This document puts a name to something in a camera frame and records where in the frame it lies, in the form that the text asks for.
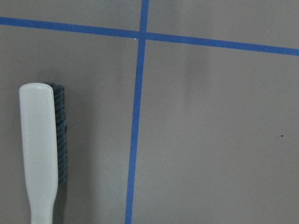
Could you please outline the beige brush with black bristles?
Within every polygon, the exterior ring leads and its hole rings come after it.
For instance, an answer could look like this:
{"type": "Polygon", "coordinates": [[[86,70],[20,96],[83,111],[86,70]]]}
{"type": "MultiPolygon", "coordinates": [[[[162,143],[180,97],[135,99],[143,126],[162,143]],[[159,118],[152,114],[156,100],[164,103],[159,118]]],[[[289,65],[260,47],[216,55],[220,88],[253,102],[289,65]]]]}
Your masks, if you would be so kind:
{"type": "Polygon", "coordinates": [[[64,87],[29,83],[19,89],[25,183],[32,224],[51,224],[58,187],[67,180],[64,87]]]}

